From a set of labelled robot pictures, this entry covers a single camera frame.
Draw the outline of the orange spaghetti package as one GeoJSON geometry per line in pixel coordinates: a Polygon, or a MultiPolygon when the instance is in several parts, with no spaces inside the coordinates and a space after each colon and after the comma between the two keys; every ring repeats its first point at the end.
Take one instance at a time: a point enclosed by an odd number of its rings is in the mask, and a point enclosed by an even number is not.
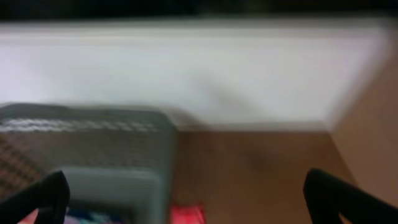
{"type": "Polygon", "coordinates": [[[203,205],[172,205],[170,208],[171,224],[206,224],[203,205]]]}

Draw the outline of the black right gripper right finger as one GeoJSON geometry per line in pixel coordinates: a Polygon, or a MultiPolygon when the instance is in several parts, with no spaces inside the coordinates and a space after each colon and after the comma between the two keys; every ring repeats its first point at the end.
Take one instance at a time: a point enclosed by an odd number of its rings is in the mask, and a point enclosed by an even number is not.
{"type": "Polygon", "coordinates": [[[320,169],[307,172],[303,194],[313,223],[397,223],[397,208],[320,169]]]}

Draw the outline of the grey plastic basket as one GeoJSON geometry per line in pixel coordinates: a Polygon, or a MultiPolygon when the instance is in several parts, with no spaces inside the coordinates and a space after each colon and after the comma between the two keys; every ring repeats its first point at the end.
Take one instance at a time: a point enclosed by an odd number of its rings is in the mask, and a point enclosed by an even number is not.
{"type": "Polygon", "coordinates": [[[177,130],[154,110],[1,107],[1,195],[62,171],[74,206],[167,223],[177,130]]]}

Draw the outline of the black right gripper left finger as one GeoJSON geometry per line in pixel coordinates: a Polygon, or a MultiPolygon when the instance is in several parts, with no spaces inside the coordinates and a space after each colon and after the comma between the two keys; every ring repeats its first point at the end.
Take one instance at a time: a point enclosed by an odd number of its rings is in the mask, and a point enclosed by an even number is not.
{"type": "Polygon", "coordinates": [[[63,224],[70,188],[62,171],[53,172],[1,202],[1,223],[14,224],[38,209],[35,223],[63,224]]]}

